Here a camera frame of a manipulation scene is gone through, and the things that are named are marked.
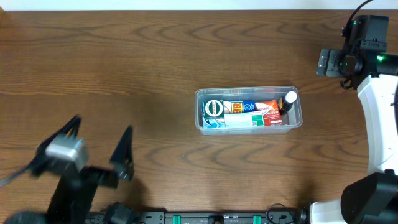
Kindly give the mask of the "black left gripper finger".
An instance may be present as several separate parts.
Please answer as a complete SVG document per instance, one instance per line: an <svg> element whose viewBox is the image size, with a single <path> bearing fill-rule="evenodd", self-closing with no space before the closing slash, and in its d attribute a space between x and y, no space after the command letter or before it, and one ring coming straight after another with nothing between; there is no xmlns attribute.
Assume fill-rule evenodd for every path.
<svg viewBox="0 0 398 224"><path fill-rule="evenodd" d="M76 138L80 128L81 118L76 115L70 121L68 121L63 127L58 131L53 133L50 137L44 140L37 147L37 152L44 152L48 145L58 136L64 135L66 137Z"/></svg>
<svg viewBox="0 0 398 224"><path fill-rule="evenodd" d="M132 180L134 176L132 136L133 128L132 126L128 126L109 160L114 166L114 172L118 176L118 179Z"/></svg>

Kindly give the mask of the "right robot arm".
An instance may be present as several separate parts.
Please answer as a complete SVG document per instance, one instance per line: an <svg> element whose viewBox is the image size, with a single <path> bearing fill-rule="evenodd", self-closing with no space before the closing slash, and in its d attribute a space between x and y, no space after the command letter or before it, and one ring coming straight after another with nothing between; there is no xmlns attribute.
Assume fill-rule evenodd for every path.
<svg viewBox="0 0 398 224"><path fill-rule="evenodd" d="M311 204L309 223L397 223L397 55L386 52L387 16L352 15L343 48L322 49L317 75L358 93L366 120L366 177L341 198Z"/></svg>

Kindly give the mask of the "clear plastic container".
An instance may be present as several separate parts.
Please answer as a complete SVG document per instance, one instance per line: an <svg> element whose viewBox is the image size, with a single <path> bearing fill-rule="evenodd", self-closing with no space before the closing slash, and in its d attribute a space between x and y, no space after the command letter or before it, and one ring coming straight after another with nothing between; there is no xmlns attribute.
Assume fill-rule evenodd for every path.
<svg viewBox="0 0 398 224"><path fill-rule="evenodd" d="M203 100L242 101L251 100L270 101L278 100L288 92L298 94L292 108L281 115L283 124L280 126L256 126L252 128L204 128L202 126ZM231 134L277 134L286 133L303 123L299 91L294 86L260 86L239 88L205 88L195 92L195 125L203 135L231 135Z"/></svg>

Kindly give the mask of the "white green Panadol box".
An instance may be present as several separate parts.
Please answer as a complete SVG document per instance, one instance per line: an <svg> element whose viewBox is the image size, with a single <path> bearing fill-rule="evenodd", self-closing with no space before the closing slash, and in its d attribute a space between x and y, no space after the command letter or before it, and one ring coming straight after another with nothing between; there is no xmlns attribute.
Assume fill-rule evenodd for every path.
<svg viewBox="0 0 398 224"><path fill-rule="evenodd" d="M227 128L252 128L256 126L264 126L264 118L261 111L225 114L224 120Z"/></svg>

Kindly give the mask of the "black bottle white cap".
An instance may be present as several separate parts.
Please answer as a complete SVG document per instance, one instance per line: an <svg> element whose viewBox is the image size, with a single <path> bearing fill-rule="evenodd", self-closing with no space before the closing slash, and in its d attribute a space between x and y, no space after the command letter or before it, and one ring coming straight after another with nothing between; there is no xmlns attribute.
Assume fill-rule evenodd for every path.
<svg viewBox="0 0 398 224"><path fill-rule="evenodd" d="M280 115L285 115L297 100L298 94L294 91L288 92L286 95L278 100L278 107Z"/></svg>

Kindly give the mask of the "blue Kool Fever box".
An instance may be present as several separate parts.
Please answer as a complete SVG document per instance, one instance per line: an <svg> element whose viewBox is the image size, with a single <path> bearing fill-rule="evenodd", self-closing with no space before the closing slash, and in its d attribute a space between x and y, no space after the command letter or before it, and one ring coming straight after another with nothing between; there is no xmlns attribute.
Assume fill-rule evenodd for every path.
<svg viewBox="0 0 398 224"><path fill-rule="evenodd" d="M242 100L242 101L223 101L224 115L235 114L235 113L247 113L255 111L254 101ZM203 102L202 102L202 126L204 128L227 128L225 126L225 120L223 118L210 118L205 119L203 116Z"/></svg>

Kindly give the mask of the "red Panadol box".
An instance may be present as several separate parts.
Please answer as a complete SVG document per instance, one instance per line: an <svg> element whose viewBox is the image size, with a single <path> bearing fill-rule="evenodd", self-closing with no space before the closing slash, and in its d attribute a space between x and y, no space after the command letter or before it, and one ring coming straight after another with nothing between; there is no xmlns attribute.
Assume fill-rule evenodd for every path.
<svg viewBox="0 0 398 224"><path fill-rule="evenodd" d="M255 102L257 111L262 112L265 126L280 126L283 124L277 100Z"/></svg>

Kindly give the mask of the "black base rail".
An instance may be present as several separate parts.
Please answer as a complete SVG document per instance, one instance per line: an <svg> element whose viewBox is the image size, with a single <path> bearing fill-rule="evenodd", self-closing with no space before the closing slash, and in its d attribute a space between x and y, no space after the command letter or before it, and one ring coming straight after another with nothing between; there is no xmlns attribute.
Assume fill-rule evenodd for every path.
<svg viewBox="0 0 398 224"><path fill-rule="evenodd" d="M177 213L177 212L142 212L136 223L145 224L268 224L268 223L308 223L303 210L270 210L264 213Z"/></svg>

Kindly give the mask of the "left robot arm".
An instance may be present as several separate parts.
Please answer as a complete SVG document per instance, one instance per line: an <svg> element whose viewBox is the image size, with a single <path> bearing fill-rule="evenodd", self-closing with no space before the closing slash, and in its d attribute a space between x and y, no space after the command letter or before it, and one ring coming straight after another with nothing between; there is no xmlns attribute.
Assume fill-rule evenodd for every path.
<svg viewBox="0 0 398 224"><path fill-rule="evenodd" d="M78 137L80 123L80 117L74 116L39 144L25 167L1 180L5 186L27 171L35 177L50 172L60 178L46 213L16 213L7 223L84 223L99 186L115 189L120 180L133 179L132 126L126 128L109 160L113 168L104 169L86 164L88 150Z"/></svg>

